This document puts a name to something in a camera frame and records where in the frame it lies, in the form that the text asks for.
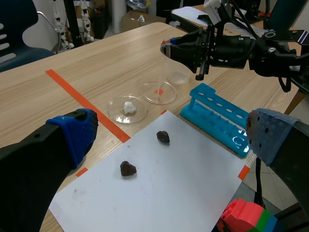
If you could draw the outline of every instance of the blue chair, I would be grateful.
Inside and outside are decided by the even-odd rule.
[[[24,31],[38,22],[38,14],[47,20],[43,13],[36,11],[32,0],[1,1],[0,45],[5,48],[0,50],[0,58],[13,57],[13,54],[15,57],[1,62],[0,72],[54,55],[53,52],[43,48],[29,47],[23,41]]]

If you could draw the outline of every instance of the screw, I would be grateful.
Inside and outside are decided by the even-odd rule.
[[[265,35],[265,37],[266,38],[272,38],[272,37],[274,37],[276,35],[276,33],[274,33],[274,32],[269,32],[269,33],[267,33],[266,35]]]
[[[271,47],[271,48],[269,48],[269,50],[268,50],[269,53],[272,53],[272,52],[274,52],[274,51],[276,51],[276,49],[275,49],[274,47]]]

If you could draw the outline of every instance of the white cotton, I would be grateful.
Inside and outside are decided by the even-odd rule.
[[[130,102],[130,101],[125,102],[125,104],[124,104],[125,115],[126,114],[133,114],[133,113],[135,113],[135,111],[136,111],[136,106],[132,102]]]

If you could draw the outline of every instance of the glass petri dish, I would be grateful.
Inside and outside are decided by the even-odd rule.
[[[141,91],[143,97],[154,104],[164,105],[173,102],[177,97],[176,88],[168,82],[162,82],[160,91],[158,93],[158,82],[147,82],[142,86]]]
[[[131,102],[135,105],[136,111],[132,114],[125,114],[124,105],[125,102]],[[132,124],[142,121],[147,115],[146,102],[134,96],[123,96],[115,98],[107,103],[108,116],[122,124]]]

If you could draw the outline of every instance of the desk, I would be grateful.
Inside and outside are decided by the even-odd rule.
[[[159,47],[162,39],[184,34],[169,25],[153,23],[0,73],[0,147],[21,141],[49,118],[81,107],[45,73],[46,70],[55,70],[102,113],[107,114],[108,100],[128,93],[141,97],[142,84],[161,74],[162,55]],[[190,101],[190,90],[200,84],[194,76],[192,74],[187,84],[178,87],[179,94],[173,103],[149,103],[148,115],[143,121],[118,126],[133,136],[164,110],[178,116]],[[297,92],[297,88],[292,86],[291,92],[284,93],[277,78],[260,77],[250,71],[248,65],[244,70],[211,67],[204,83],[248,112],[256,108],[284,112]],[[60,189],[76,179],[78,171],[93,167],[120,144],[113,134],[99,124],[97,139],[84,163],[66,178]],[[245,162],[248,166],[254,158],[253,153],[247,156]],[[50,211],[45,216],[41,231],[61,231]]]

